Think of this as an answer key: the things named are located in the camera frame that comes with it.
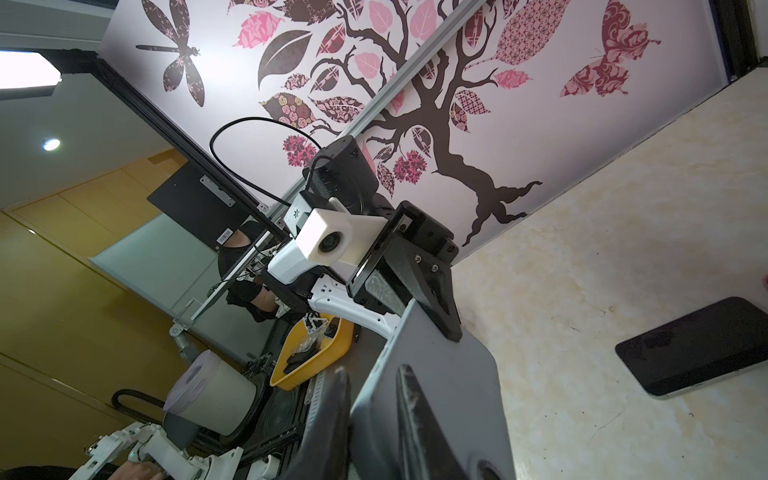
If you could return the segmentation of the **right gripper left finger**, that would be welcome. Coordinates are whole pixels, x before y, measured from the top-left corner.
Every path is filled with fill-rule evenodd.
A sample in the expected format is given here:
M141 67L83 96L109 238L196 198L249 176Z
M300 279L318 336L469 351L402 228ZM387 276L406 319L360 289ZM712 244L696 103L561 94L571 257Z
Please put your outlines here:
M347 371L337 367L326 379L315 421L287 471L288 479L347 479L351 387Z

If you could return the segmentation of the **black monitor screen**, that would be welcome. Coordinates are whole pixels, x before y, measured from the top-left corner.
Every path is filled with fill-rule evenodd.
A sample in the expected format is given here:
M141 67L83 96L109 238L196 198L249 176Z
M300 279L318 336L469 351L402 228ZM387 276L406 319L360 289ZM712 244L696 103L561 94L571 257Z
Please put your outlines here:
M193 162L178 169L148 196L148 201L215 251L249 217L239 201Z

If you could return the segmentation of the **right black smartphone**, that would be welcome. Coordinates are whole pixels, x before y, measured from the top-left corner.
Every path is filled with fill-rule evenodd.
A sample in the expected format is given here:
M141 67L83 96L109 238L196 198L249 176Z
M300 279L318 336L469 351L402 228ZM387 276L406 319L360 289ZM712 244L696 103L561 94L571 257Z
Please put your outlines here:
M667 397L767 360L767 313L728 297L615 346L642 389Z

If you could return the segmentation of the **yellow plastic bin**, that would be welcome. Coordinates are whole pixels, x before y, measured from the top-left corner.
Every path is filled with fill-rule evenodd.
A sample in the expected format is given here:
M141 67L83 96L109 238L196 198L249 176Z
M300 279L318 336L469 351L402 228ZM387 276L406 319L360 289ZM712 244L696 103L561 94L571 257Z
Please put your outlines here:
M355 337L355 325L321 314L297 322L285 339L270 386L291 391L342 358Z

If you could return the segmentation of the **white paper roll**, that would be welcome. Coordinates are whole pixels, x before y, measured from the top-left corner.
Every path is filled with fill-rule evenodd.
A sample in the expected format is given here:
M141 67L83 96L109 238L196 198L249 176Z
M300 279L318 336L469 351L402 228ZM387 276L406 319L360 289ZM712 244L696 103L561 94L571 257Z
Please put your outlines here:
M163 410L228 436L244 421L256 391L245 376L206 350L172 387Z

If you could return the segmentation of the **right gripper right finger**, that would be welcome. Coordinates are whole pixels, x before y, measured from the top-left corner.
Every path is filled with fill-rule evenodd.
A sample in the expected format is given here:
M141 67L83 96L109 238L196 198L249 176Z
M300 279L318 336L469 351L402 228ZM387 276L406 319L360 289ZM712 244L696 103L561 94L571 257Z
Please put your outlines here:
M415 372L396 373L399 472L402 479L467 479Z

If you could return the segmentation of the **light blue phone case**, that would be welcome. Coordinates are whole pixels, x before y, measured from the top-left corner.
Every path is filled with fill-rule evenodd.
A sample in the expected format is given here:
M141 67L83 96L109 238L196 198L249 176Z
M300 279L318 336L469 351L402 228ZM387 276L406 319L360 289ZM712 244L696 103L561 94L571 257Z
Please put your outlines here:
M399 446L396 373L412 368L452 456L471 479L488 468L512 479L515 467L497 364L464 331L447 339L417 302L386 342L351 409L351 462L362 479L397 479Z

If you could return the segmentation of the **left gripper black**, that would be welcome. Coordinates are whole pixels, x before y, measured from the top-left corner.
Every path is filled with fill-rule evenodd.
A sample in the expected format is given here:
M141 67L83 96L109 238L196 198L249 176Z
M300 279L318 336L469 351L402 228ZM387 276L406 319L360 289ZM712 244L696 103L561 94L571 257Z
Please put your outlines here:
M347 283L355 303L377 313L402 315L415 300L453 342L463 336L453 295L453 233L414 204L376 200L372 216L385 221Z

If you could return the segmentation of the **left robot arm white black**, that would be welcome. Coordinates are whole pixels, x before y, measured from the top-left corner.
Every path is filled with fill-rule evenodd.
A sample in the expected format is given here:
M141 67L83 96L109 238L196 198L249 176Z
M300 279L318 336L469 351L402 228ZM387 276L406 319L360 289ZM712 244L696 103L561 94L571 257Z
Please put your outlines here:
M288 286L321 267L349 265L354 271L343 283L317 278L311 311L389 339L416 303L446 339L460 341L453 233L408 201L392 206L379 195L380 184L353 137L321 149L285 214L292 238L270 260L268 276Z

